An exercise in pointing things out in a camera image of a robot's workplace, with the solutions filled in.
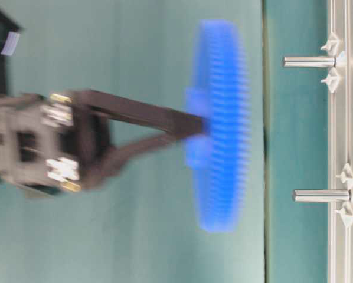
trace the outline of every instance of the silver peg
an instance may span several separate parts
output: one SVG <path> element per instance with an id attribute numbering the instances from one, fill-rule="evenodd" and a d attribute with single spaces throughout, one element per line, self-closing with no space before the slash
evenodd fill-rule
<path id="1" fill-rule="evenodd" d="M 292 57 L 285 56 L 282 62 L 283 67 L 316 67 L 331 68 L 335 66 L 335 58 L 328 56 L 315 57 Z"/>
<path id="2" fill-rule="evenodd" d="M 348 190 L 295 190 L 295 202 L 348 202 L 351 196 Z"/>

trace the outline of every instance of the blue gear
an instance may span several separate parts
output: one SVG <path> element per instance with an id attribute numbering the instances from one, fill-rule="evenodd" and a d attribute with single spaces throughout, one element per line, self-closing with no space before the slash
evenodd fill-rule
<path id="1" fill-rule="evenodd" d="M 192 82 L 187 112 L 205 118 L 205 132 L 185 141 L 198 220 L 206 231 L 230 231 L 244 199 L 250 135 L 247 70 L 232 23 L 201 22 Z"/>

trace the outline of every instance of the green wall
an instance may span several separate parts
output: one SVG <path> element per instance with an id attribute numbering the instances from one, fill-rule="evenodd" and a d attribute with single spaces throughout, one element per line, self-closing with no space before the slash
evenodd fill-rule
<path id="1" fill-rule="evenodd" d="M 183 109 L 195 28 L 234 21 L 245 42 L 253 154 L 237 230 L 212 235 L 194 218 L 181 145 L 131 162 L 103 190 L 28 200 L 0 185 L 0 283 L 264 282 L 260 1 L 0 0 L 24 28 L 10 62 L 13 93 L 100 91 Z M 148 133 L 118 124 L 115 138 Z"/>
<path id="2" fill-rule="evenodd" d="M 291 198 L 327 188 L 327 72 L 281 66 L 284 55 L 324 55 L 326 13 L 326 0 L 264 1 L 269 283 L 327 281 L 326 205 Z"/>

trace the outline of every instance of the green table surface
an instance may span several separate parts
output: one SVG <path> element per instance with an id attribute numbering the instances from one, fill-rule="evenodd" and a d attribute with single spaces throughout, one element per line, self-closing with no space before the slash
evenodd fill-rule
<path id="1" fill-rule="evenodd" d="M 261 2 L 0 0 L 0 7 L 24 27 L 9 62 L 11 93 L 94 88 L 180 110 L 199 20 L 229 19 L 247 51 L 254 122 L 246 206 L 233 233 L 197 226 L 180 144 L 130 162 L 93 193 L 30 200 L 0 185 L 0 283 L 264 282 Z M 150 132 L 115 125 L 118 143 Z"/>

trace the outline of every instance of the white bracket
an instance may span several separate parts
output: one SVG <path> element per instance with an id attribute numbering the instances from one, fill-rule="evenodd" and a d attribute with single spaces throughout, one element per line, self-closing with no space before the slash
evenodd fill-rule
<path id="1" fill-rule="evenodd" d="M 340 80 L 341 80 L 341 77 L 339 76 L 337 70 L 335 68 L 331 68 L 331 70 L 328 73 L 328 76 L 323 80 L 321 80 L 321 82 L 326 83 L 330 93 L 333 94 L 335 90 L 338 88 Z"/>

